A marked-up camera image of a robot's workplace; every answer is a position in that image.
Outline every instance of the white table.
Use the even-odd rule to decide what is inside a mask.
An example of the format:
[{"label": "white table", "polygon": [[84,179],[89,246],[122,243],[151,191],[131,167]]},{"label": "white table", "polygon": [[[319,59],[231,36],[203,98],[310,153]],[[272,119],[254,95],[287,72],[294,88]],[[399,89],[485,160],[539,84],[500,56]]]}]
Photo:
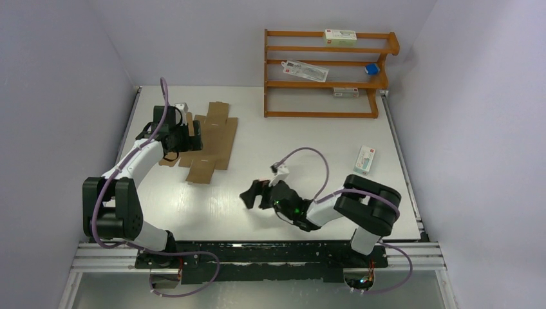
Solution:
[{"label": "white table", "polygon": [[[316,101],[323,109],[332,108],[331,104],[338,104],[334,108],[347,105],[347,102],[324,95],[313,97],[294,93],[291,97],[280,98],[284,104],[287,100],[293,100],[296,105],[301,101]],[[239,193],[246,191],[253,180],[271,177],[270,165],[291,150],[309,146],[322,152],[330,165],[330,181],[321,195],[324,196],[339,188],[346,176],[353,173],[352,167],[362,145],[377,150],[367,178],[392,187],[402,195],[400,218],[394,224],[391,236],[385,239],[420,238],[381,98],[377,98],[378,119],[263,118],[263,89],[259,87],[170,86],[169,101],[171,104],[188,103],[194,115],[206,115],[210,101],[222,101],[231,104],[229,116],[239,118],[229,168],[215,171],[210,185],[187,183],[188,168],[159,165],[154,166],[140,184],[138,195],[144,218],[158,228],[173,232],[175,239],[350,239],[356,224],[346,218],[332,221],[317,231],[303,232],[279,220],[273,210],[263,211],[257,206],[252,210],[246,209]],[[142,88],[122,156],[131,149],[134,138],[144,125],[151,121],[153,106],[162,104],[159,86]],[[320,157],[301,151],[286,163],[290,169],[289,186],[300,196],[312,198],[325,178]]]}]

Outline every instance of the cardboard sheet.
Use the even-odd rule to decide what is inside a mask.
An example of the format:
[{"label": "cardboard sheet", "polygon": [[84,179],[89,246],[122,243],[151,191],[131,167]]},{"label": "cardboard sheet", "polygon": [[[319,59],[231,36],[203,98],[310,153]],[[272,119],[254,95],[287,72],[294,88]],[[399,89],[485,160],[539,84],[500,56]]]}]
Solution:
[{"label": "cardboard sheet", "polygon": [[[229,104],[210,102],[207,116],[195,115],[194,118],[201,123],[203,150],[180,153],[178,160],[161,160],[159,164],[174,167],[178,163],[180,167],[189,167],[188,182],[210,183],[215,169],[227,170],[229,165],[238,119],[228,118],[228,114]],[[190,122],[192,115],[188,113],[187,117]],[[176,153],[169,153],[167,158],[176,158]]]}]

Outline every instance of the wooden shelf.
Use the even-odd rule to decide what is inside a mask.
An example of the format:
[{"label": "wooden shelf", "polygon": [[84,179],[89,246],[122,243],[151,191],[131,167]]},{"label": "wooden shelf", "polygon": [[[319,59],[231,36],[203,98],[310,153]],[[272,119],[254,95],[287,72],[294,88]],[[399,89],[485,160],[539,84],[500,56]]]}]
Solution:
[{"label": "wooden shelf", "polygon": [[[268,37],[322,37],[322,32],[315,31],[269,31],[265,30],[264,61],[263,61],[263,116],[264,117],[327,117],[327,118],[377,118],[379,112],[375,102],[377,89],[388,87],[388,79],[385,72],[385,60],[388,54],[398,55],[400,45],[394,32],[391,33],[357,33],[358,39],[385,40],[383,48],[339,48],[324,46],[270,46]],[[267,71],[269,65],[281,65],[286,59],[269,59],[268,52],[328,52],[328,53],[378,53],[377,61],[332,61],[332,60],[299,60],[316,66],[366,66],[376,63],[380,69],[379,74],[370,78],[369,82],[306,82],[294,80],[268,80]],[[371,113],[323,113],[323,112],[301,112],[301,111],[268,111],[267,90],[269,88],[333,88],[349,87],[365,89],[370,104]]]}]

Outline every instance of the cardboard flap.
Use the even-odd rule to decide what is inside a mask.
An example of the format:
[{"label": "cardboard flap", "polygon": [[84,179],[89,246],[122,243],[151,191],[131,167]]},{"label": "cardboard flap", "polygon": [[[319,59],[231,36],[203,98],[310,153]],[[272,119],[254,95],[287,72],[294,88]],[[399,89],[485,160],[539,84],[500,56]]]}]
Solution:
[{"label": "cardboard flap", "polygon": [[191,117],[192,117],[192,113],[186,113],[186,120],[188,121],[189,136],[194,136],[195,132],[193,131],[193,119]]},{"label": "cardboard flap", "polygon": [[225,124],[229,114],[229,104],[224,102],[210,102],[205,125],[219,126]]},{"label": "cardboard flap", "polygon": [[235,132],[237,131],[237,124],[239,120],[237,118],[228,118],[225,122],[223,138],[221,140],[220,153],[218,154],[218,160],[216,161],[215,169],[222,171],[227,170],[229,165],[229,158],[231,157],[231,149],[233,148],[233,141],[235,140]]},{"label": "cardboard flap", "polygon": [[195,159],[189,169],[186,181],[207,184],[211,182],[214,173],[214,160]]}]

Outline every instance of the shelf board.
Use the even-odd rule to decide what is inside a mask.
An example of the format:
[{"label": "shelf board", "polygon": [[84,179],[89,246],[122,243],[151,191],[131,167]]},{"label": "shelf board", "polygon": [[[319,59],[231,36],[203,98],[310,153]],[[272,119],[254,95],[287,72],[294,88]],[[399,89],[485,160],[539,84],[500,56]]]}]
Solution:
[{"label": "shelf board", "polygon": [[268,88],[382,88],[382,84],[372,82],[294,82],[287,80],[268,80],[266,81],[265,86]]},{"label": "shelf board", "polygon": [[392,48],[351,48],[315,46],[267,46],[268,52],[326,52],[326,53],[395,53]]},{"label": "shelf board", "polygon": [[[323,37],[322,31],[268,31],[270,37]],[[357,32],[358,39],[388,39],[388,33]]]},{"label": "shelf board", "polygon": [[[269,59],[267,64],[281,64],[286,61],[282,59]],[[299,62],[305,62],[313,66],[367,66],[375,61],[324,61],[324,60],[298,60]]]},{"label": "shelf board", "polygon": [[377,118],[373,113],[329,113],[312,111],[267,111],[266,117]]}]

